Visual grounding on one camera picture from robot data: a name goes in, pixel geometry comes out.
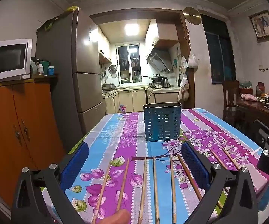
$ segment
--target window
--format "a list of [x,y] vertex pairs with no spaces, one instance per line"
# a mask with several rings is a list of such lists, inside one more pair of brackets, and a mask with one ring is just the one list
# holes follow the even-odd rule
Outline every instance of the window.
[[142,82],[139,45],[117,46],[121,84]]
[[201,15],[211,66],[211,82],[235,81],[235,63],[227,25],[218,19]]

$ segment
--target refrigerator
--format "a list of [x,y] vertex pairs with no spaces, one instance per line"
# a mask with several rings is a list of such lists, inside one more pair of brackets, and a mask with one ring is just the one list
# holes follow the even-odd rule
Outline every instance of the refrigerator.
[[51,97],[66,152],[106,114],[98,42],[90,41],[90,32],[96,28],[90,17],[78,8],[37,35],[36,57],[49,61],[58,76]]

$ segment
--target blue gripper pad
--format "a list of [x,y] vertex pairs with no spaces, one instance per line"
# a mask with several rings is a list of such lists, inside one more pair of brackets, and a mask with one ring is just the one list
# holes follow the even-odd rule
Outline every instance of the blue gripper pad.
[[60,188],[65,191],[70,189],[77,178],[82,166],[89,155],[89,147],[87,143],[82,142],[82,145],[77,149],[75,153],[72,153],[72,158],[61,173]]
[[181,154],[194,176],[198,187],[207,191],[210,187],[209,173],[187,142],[182,144]]

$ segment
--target metal screw cap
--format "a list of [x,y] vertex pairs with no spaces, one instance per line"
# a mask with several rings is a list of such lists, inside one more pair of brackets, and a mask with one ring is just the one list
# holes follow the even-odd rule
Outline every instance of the metal screw cap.
[[247,173],[249,170],[246,167],[241,168],[244,173]]
[[26,172],[28,172],[28,170],[29,170],[28,167],[24,167],[24,168],[22,169],[22,172],[23,172],[23,173],[26,173]]
[[49,169],[53,170],[57,167],[57,164],[52,163],[51,165],[49,165]]
[[219,170],[219,169],[222,168],[221,165],[218,164],[218,163],[215,163],[215,164],[213,165],[213,167],[214,167],[216,170]]

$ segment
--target range hood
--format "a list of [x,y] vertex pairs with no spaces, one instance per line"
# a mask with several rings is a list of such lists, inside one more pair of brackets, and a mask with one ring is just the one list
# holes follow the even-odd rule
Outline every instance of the range hood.
[[163,50],[153,50],[147,58],[148,62],[153,62],[160,72],[172,71],[170,53]]

